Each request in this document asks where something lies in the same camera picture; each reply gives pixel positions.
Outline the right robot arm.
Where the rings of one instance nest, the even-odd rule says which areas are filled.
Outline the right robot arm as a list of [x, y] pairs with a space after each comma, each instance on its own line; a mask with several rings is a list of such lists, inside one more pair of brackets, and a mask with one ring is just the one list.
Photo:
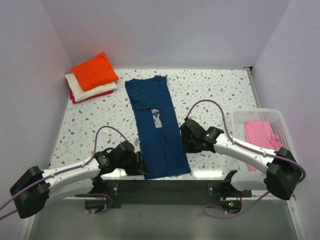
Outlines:
[[232, 137], [225, 130], [213, 126], [204, 129], [192, 119], [186, 119], [179, 129], [185, 153], [212, 152], [256, 168], [256, 171], [230, 171], [222, 182], [227, 196], [266, 189], [281, 200], [289, 200], [298, 183], [306, 176], [305, 170], [286, 148], [275, 151], [257, 147]]

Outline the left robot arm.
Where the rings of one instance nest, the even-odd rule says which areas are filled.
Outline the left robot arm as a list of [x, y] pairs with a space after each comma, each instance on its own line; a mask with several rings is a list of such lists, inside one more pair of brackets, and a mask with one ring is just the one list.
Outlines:
[[19, 217], [26, 219], [54, 201], [77, 195], [99, 196], [104, 190], [101, 176], [116, 169], [123, 169], [128, 176], [149, 174], [143, 153], [124, 141], [75, 164], [45, 170], [31, 167], [9, 192]]

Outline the blue mickey t-shirt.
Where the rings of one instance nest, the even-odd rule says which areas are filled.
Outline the blue mickey t-shirt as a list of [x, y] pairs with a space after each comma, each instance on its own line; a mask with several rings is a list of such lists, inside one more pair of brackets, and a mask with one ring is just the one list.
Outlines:
[[189, 174], [180, 129], [165, 76], [132, 79], [125, 89], [134, 112], [146, 180]]

